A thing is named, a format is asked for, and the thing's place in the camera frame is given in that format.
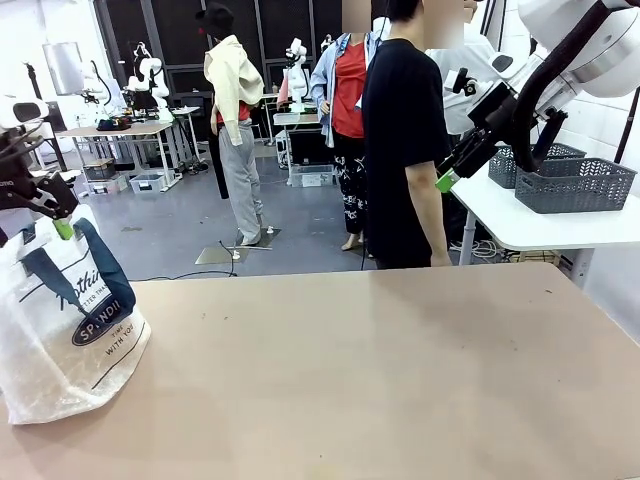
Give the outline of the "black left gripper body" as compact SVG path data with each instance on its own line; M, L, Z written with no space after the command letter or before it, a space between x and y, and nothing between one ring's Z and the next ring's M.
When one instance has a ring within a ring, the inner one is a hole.
M1 210L24 208L37 211L36 195L33 176L27 168L1 168Z

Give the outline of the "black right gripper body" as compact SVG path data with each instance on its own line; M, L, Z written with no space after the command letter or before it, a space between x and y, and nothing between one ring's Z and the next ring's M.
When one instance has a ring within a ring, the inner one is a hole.
M467 116L473 122L474 132L486 134L496 143L510 145L516 105L516 92L505 82L494 82L486 92L475 97Z

